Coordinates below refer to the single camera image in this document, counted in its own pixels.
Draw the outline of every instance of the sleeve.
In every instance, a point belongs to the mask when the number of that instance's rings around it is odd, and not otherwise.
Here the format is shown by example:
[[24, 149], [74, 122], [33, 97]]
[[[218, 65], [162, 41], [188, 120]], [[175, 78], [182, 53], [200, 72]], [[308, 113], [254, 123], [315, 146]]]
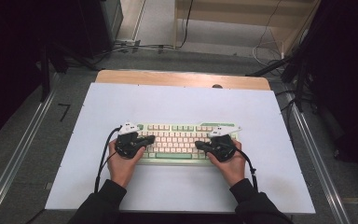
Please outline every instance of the sleeve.
[[91, 193], [80, 205], [68, 223], [114, 223], [118, 217], [118, 207], [126, 193], [117, 183], [106, 180], [98, 193]]
[[269, 200], [263, 192], [257, 192], [248, 179], [243, 179], [230, 189], [238, 202], [235, 213], [246, 224], [279, 223], [292, 221]]

